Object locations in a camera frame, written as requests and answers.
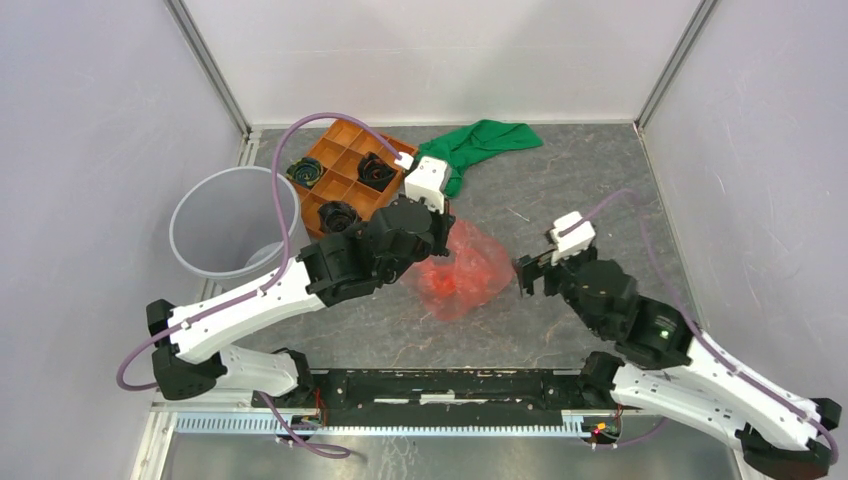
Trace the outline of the red plastic trash bag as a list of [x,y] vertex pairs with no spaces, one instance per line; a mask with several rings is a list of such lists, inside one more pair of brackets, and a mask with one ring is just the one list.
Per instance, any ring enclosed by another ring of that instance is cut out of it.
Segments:
[[469,221],[452,226],[448,249],[447,257],[414,264],[401,283],[435,318],[455,321],[497,297],[514,273],[506,249]]

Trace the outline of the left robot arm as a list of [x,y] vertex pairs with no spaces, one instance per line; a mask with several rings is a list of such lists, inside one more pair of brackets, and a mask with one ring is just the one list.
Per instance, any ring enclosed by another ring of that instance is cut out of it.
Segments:
[[447,256],[456,218],[400,196],[367,221],[325,235],[265,278],[186,306],[147,307],[156,385],[168,400],[213,389],[262,392],[290,407],[306,405],[314,381],[304,354],[263,353],[236,341],[274,323],[371,295],[415,263]]

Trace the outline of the grey trash bin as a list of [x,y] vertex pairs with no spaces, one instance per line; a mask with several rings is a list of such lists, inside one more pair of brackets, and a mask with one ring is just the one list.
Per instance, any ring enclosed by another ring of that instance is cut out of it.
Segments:
[[192,274],[223,290],[268,276],[281,255],[296,256],[310,244],[294,186],[258,166],[218,172],[194,186],[178,203],[169,225],[170,247]]

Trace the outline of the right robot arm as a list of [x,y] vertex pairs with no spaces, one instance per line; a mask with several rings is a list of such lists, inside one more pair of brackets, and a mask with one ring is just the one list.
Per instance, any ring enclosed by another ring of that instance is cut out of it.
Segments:
[[687,425],[740,452],[773,479],[820,479],[834,450],[821,441],[839,425],[842,408],[805,398],[728,354],[706,332],[691,329],[675,307],[643,296],[635,278],[589,246],[565,259],[548,251],[514,260],[519,286],[560,296],[616,352],[593,352],[577,382],[591,408],[634,407]]

